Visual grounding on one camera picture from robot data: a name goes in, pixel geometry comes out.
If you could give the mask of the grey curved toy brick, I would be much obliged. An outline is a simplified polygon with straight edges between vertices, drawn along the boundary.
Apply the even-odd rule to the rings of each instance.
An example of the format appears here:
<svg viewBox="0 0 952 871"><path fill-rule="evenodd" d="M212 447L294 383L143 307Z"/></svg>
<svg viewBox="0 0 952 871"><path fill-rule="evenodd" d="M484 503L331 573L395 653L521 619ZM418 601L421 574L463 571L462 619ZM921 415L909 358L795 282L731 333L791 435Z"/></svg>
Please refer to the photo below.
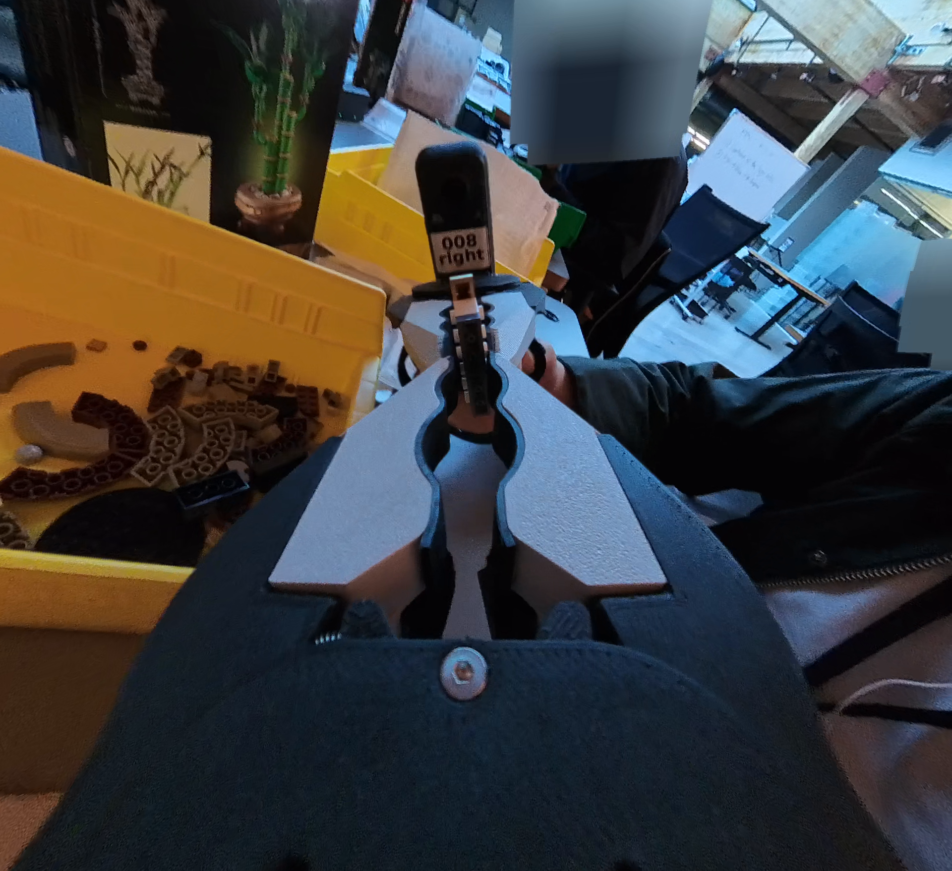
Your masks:
<svg viewBox="0 0 952 871"><path fill-rule="evenodd" d="M45 454L72 461L98 461L111 451L104 427L73 421L50 401L20 402L11 410L11 422L26 445Z"/></svg>
<svg viewBox="0 0 952 871"><path fill-rule="evenodd" d="M73 365L77 349L72 342L34 344L1 354L1 393L10 392L17 383L38 370Z"/></svg>

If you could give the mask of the black bamboo toy box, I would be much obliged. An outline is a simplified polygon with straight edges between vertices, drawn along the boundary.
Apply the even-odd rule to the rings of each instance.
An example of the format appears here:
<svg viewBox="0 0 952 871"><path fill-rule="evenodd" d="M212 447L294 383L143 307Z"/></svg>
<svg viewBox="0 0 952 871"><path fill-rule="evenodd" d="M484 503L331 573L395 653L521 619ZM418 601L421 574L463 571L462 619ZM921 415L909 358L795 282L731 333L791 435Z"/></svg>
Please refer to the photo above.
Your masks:
<svg viewBox="0 0 952 871"><path fill-rule="evenodd" d="M8 0L46 162L268 246L313 240L365 0Z"/></svg>

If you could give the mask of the pile of toy bricks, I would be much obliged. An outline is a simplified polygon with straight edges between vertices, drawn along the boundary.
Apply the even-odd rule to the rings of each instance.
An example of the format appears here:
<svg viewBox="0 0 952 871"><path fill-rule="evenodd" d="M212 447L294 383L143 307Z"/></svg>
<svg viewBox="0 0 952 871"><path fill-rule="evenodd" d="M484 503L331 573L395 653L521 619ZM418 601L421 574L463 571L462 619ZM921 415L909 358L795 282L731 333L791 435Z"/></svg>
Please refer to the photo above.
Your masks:
<svg viewBox="0 0 952 871"><path fill-rule="evenodd" d="M345 418L351 402L344 391L263 381L245 398L207 396L185 404L163 396L141 417L84 391L71 418L103 430L110 446L102 459L63 470L58 496L72 499L125 480L149 488L197 487L230 465L264 490L316 448L324 422Z"/></svg>

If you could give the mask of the whiteboard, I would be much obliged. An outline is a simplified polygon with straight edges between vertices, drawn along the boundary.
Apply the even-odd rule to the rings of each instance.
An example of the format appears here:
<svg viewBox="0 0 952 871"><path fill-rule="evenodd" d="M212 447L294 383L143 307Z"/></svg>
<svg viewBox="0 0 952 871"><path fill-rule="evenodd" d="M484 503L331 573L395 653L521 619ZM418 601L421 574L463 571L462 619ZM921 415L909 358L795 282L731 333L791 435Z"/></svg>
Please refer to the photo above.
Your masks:
<svg viewBox="0 0 952 871"><path fill-rule="evenodd" d="M682 200L709 187L733 210L757 222L768 222L780 199L807 171L808 164L733 109L707 148L689 162Z"/></svg>

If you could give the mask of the yellow plastic bin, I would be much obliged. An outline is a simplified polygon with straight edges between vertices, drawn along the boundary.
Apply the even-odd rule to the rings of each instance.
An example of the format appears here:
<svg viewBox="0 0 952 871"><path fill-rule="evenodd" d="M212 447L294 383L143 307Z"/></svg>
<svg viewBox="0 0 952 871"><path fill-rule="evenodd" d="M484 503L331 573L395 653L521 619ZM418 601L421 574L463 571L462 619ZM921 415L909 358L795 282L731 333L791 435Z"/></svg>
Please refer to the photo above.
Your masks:
<svg viewBox="0 0 952 871"><path fill-rule="evenodd" d="M331 151L314 240L367 275L412 288L434 278L432 257L422 214L377 186L393 147ZM547 238L529 277L498 262L497 270L539 286L554 252Z"/></svg>
<svg viewBox="0 0 952 871"><path fill-rule="evenodd" d="M71 407L89 390L143 412L176 347L206 365L268 360L292 382L349 398L322 438L370 411L383 347L382 290L2 148L2 353L72 342L72 365L2 393L2 476L19 401ZM190 568L2 550L2 632L136 636Z"/></svg>

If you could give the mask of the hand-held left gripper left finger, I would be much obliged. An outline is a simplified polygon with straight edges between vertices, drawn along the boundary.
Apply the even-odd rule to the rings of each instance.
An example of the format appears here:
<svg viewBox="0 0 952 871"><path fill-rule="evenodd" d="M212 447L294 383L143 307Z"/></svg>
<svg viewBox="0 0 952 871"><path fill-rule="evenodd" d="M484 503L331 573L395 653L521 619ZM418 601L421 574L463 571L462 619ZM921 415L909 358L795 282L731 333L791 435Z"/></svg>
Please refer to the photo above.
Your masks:
<svg viewBox="0 0 952 871"><path fill-rule="evenodd" d="M448 549L436 468L448 452L439 358L340 439L269 576L282 592L379 604L397 634L441 637Z"/></svg>

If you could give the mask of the wooden post with red bracket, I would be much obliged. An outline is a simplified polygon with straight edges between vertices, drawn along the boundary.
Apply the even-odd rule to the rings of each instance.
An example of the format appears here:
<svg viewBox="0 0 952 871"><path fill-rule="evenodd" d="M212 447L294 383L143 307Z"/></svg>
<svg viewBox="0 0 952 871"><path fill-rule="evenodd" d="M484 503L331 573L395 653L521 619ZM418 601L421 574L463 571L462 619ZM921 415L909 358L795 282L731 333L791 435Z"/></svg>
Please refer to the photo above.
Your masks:
<svg viewBox="0 0 952 871"><path fill-rule="evenodd" d="M890 82L891 74L887 68L869 72L832 106L830 112L793 151L793 156L803 164L809 164L832 141L836 133L857 115L862 106L879 97Z"/></svg>

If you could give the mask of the black office chair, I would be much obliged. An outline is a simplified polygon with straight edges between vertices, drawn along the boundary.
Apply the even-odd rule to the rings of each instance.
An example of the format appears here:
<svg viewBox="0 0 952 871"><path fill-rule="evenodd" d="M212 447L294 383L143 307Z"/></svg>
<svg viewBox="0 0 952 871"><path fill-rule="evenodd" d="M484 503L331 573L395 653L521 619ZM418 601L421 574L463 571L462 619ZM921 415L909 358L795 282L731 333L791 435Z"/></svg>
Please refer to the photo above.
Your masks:
<svg viewBox="0 0 952 871"><path fill-rule="evenodd" d="M704 185L675 211L616 295L585 331L589 355L617 357L656 308L714 270L768 229L716 197Z"/></svg>

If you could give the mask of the person's torso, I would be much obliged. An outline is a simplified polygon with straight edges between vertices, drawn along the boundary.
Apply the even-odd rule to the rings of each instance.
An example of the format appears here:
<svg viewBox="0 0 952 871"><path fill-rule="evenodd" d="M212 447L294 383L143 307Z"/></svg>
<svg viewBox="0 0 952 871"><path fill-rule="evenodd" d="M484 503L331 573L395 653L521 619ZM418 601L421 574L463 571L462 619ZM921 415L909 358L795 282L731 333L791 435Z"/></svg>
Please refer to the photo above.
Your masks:
<svg viewBox="0 0 952 871"><path fill-rule="evenodd" d="M950 579L933 565L858 580L780 586L769 608L808 665ZM950 616L817 687L827 739L907 869L950 869Z"/></svg>

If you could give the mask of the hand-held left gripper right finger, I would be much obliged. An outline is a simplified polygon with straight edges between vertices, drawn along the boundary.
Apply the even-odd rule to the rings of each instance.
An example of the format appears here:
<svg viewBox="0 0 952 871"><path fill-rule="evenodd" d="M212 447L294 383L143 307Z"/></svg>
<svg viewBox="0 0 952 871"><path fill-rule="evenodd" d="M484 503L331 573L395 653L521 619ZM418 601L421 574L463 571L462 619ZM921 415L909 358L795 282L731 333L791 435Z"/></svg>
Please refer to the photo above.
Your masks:
<svg viewBox="0 0 952 871"><path fill-rule="evenodd" d="M667 592L596 430L516 365L493 359L493 635L533 636L559 603Z"/></svg>

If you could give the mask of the grey desk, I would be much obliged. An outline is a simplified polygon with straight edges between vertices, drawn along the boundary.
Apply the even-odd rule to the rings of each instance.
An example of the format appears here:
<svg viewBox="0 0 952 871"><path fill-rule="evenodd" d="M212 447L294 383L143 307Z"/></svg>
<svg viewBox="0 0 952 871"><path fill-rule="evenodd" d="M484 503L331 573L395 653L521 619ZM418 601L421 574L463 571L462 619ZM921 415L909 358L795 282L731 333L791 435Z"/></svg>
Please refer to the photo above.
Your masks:
<svg viewBox="0 0 952 871"><path fill-rule="evenodd" d="M557 351L584 350L566 306L536 330ZM490 490L502 478L491 449L452 443L437 476L447 540L464 593L447 632L477 631L475 568L489 552ZM191 567L2 548L2 800L38 797L48 814L71 784L113 708L135 653Z"/></svg>

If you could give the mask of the brown paper bag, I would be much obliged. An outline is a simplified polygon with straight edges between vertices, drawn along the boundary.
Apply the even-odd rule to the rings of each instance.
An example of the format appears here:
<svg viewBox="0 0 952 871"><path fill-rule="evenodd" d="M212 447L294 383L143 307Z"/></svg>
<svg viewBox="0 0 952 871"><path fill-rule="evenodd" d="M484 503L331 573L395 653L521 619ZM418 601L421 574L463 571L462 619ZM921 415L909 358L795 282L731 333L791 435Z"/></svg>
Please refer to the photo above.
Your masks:
<svg viewBox="0 0 952 871"><path fill-rule="evenodd" d="M486 157L496 261L529 277L555 221L558 202L542 190L532 174L487 142L440 127L408 111L377 186L421 212L415 174L419 152L425 147L459 141L478 145Z"/></svg>

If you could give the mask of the person's right forearm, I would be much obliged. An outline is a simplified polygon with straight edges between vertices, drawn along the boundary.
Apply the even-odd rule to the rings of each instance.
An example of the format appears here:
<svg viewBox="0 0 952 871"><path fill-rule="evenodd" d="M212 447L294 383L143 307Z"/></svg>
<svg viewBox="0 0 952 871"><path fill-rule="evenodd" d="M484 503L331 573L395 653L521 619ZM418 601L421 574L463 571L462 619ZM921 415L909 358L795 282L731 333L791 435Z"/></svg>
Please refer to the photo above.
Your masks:
<svg viewBox="0 0 952 871"><path fill-rule="evenodd" d="M950 561L949 371L715 378L707 365L562 364L577 413L662 484L760 497L712 528L756 582Z"/></svg>

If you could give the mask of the black long toy brick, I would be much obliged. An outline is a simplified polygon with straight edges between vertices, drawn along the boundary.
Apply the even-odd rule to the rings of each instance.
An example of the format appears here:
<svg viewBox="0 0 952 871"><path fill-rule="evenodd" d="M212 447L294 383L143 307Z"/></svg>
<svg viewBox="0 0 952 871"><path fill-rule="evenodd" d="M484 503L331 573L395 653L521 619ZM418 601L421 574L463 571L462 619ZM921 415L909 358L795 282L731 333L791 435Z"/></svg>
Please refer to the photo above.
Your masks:
<svg viewBox="0 0 952 871"><path fill-rule="evenodd" d="M488 337L475 277L461 274L449 279L449 321L463 395L475 416L490 413Z"/></svg>

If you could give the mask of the black round toy plate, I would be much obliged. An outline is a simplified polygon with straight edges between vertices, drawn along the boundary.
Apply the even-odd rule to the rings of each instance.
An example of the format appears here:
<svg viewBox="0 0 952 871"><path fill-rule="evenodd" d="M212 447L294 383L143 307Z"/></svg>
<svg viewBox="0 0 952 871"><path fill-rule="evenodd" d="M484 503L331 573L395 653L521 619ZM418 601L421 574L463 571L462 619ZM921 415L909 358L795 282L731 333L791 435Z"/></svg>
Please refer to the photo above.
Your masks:
<svg viewBox="0 0 952 871"><path fill-rule="evenodd" d="M199 520L175 496L129 488L91 497L52 521L33 545L43 553L194 568L206 546Z"/></svg>

